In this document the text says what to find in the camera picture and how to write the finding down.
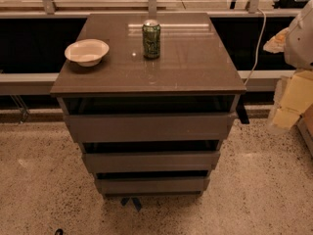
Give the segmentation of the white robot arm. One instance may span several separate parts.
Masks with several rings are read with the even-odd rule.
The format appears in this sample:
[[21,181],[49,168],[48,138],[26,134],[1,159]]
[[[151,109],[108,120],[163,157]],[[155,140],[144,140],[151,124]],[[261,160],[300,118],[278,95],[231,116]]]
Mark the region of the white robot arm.
[[284,56],[296,69],[313,69],[313,0],[309,0],[289,25]]

